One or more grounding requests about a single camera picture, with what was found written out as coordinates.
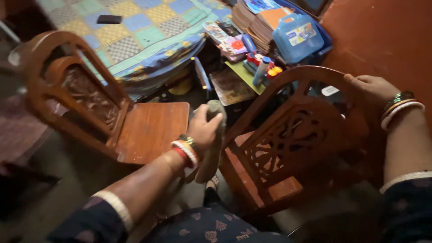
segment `foot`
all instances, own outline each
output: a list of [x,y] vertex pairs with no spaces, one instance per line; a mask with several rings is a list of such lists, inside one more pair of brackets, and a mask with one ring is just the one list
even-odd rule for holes
[[213,189],[215,189],[215,191],[217,191],[217,185],[219,184],[219,179],[217,178],[217,176],[213,176],[213,178],[207,182],[206,184],[206,189],[211,187]]

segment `woman's right hand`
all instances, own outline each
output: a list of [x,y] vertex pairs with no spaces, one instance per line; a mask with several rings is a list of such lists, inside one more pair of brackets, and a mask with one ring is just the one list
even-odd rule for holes
[[354,77],[351,74],[345,74],[343,78],[359,89],[376,96],[376,98],[379,98],[381,102],[388,102],[389,100],[393,99],[395,95],[400,93],[398,88],[393,86],[393,84],[389,83],[382,77],[374,77],[369,75]]

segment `orange notebook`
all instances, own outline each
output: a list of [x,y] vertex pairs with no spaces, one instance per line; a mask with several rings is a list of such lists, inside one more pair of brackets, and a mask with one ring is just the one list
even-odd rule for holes
[[263,22],[266,22],[268,27],[276,29],[277,24],[279,23],[279,19],[287,16],[288,13],[291,14],[292,12],[287,8],[278,8],[261,11],[258,13],[258,15]]

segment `blue plastic case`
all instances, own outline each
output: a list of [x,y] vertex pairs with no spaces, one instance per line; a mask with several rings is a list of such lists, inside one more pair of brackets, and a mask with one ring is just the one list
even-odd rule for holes
[[[289,18],[292,18],[292,21],[286,23],[285,20]],[[273,31],[273,39],[283,59],[289,64],[298,63],[324,45],[314,20],[309,15],[295,13],[279,20]]]

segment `glue stick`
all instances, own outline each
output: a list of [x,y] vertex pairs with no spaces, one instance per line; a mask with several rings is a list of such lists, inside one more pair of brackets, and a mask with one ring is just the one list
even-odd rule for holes
[[254,79],[252,80],[252,83],[254,85],[260,85],[263,82],[263,79],[265,77],[265,74],[267,72],[267,68],[270,63],[269,57],[263,57],[263,59],[260,62],[260,65],[258,66],[257,72],[255,73]]

